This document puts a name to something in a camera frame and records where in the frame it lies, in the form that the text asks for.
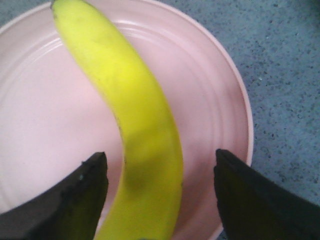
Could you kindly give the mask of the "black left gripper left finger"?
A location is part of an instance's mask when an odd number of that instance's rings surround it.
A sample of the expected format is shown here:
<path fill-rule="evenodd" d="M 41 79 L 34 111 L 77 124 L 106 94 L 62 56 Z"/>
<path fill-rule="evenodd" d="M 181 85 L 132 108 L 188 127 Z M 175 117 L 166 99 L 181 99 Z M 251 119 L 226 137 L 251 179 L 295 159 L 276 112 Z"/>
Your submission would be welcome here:
<path fill-rule="evenodd" d="M 107 191 L 107 158 L 96 152 L 49 190 L 2 213 L 0 238 L 92 240 Z"/>

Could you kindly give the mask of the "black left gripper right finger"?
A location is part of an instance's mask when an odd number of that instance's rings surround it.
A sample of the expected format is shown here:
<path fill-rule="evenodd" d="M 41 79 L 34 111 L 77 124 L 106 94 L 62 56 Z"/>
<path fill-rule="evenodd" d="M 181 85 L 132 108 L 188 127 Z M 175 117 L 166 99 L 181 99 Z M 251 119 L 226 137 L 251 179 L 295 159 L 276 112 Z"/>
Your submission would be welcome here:
<path fill-rule="evenodd" d="M 237 156 L 217 149 L 214 190 L 230 240 L 318 240 L 320 207 L 276 185 Z"/>

